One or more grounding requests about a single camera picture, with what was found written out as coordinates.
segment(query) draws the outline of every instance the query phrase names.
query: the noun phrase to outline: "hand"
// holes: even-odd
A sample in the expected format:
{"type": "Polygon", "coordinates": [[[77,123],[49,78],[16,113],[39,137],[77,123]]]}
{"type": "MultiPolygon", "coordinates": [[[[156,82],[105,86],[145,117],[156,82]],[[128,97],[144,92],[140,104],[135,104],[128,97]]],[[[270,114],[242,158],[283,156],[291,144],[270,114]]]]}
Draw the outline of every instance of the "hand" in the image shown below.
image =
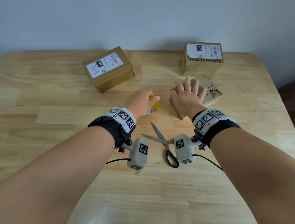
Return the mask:
{"type": "Polygon", "coordinates": [[[135,119],[148,112],[151,107],[160,100],[160,96],[155,96],[150,101],[148,100],[150,96],[153,95],[151,90],[139,90],[130,95],[124,105],[124,107],[129,110],[135,119]]]}
{"type": "Polygon", "coordinates": [[[203,88],[198,97],[199,80],[195,81],[193,92],[191,91],[189,76],[185,79],[185,91],[180,82],[177,82],[176,85],[178,94],[172,90],[171,97],[180,115],[186,115],[192,120],[198,112],[207,109],[207,107],[202,105],[207,88],[203,88]]]}

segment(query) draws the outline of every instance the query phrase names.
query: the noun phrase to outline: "scissors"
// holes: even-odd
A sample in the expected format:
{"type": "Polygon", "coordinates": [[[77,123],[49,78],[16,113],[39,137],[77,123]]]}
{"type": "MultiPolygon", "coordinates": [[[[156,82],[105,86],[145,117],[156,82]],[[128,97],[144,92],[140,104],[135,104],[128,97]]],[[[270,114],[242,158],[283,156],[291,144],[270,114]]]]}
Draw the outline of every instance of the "scissors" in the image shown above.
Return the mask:
{"type": "Polygon", "coordinates": [[[164,144],[164,146],[166,147],[166,158],[167,158],[167,162],[169,163],[170,166],[172,166],[173,168],[177,168],[179,167],[179,162],[178,160],[176,159],[176,157],[173,155],[173,153],[170,151],[169,149],[169,145],[174,145],[173,142],[171,141],[167,141],[164,136],[161,134],[161,132],[159,131],[159,129],[153,124],[153,122],[151,122],[152,124],[152,127],[154,128],[154,130],[156,131],[157,135],[160,137],[160,138],[156,138],[154,136],[150,136],[150,135],[146,135],[146,134],[142,134],[144,137],[146,138],[149,138],[153,141],[156,141],[156,142],[160,142],[162,144],[164,144]],[[169,157],[172,157],[173,160],[175,161],[175,163],[177,164],[176,166],[174,166],[173,164],[170,163],[169,161],[169,157]]]}

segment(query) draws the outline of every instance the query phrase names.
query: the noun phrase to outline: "cardboard box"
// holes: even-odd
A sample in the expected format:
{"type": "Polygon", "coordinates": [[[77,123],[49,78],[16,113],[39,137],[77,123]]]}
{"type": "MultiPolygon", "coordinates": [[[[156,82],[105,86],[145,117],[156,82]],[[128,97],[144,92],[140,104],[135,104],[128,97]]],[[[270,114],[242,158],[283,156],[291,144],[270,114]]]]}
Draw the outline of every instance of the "cardboard box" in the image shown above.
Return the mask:
{"type": "Polygon", "coordinates": [[[181,57],[183,76],[197,77],[206,74],[213,78],[223,65],[220,43],[204,43],[187,41],[181,57]]]}
{"type": "MultiPolygon", "coordinates": [[[[205,94],[205,97],[204,97],[204,100],[203,100],[203,105],[205,107],[209,107],[209,106],[214,105],[217,102],[217,100],[220,97],[222,97],[222,95],[223,95],[222,92],[212,82],[212,80],[208,76],[206,76],[205,74],[190,80],[191,90],[192,91],[193,91],[193,87],[194,87],[194,84],[195,84],[196,80],[199,80],[198,96],[201,93],[202,89],[207,87],[207,91],[206,91],[206,94],[205,94]]],[[[177,87],[174,87],[171,90],[175,90],[178,93],[177,87]]],[[[183,114],[179,114],[179,117],[180,117],[181,120],[183,120],[185,116],[183,114]]]]}
{"type": "Polygon", "coordinates": [[[133,66],[120,46],[86,60],[82,64],[90,81],[101,93],[134,75],[133,66]]]}

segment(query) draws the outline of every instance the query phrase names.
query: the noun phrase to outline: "white wall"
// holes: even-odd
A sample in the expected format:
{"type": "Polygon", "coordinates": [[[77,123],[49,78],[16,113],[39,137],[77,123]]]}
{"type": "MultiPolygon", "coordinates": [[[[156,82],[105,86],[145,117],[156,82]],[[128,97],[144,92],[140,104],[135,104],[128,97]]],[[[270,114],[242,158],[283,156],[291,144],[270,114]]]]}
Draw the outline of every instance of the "white wall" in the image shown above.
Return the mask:
{"type": "Polygon", "coordinates": [[[294,0],[0,2],[0,54],[118,45],[182,50],[186,40],[259,55],[277,87],[295,79],[294,0]]]}

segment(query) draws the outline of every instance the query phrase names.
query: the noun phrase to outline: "scissor handle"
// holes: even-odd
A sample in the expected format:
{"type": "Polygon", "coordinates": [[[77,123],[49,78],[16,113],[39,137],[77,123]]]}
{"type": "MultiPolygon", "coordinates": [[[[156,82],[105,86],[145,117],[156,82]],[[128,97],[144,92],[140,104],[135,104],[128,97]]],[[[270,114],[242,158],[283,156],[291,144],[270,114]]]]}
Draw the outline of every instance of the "scissor handle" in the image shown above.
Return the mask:
{"type": "Polygon", "coordinates": [[[166,158],[167,158],[167,162],[169,163],[170,166],[172,166],[173,168],[178,168],[179,167],[179,162],[178,160],[176,159],[176,157],[172,154],[172,152],[170,152],[169,150],[166,150],[166,158]],[[172,165],[169,161],[169,157],[172,157],[173,160],[176,162],[176,166],[172,165]]]}

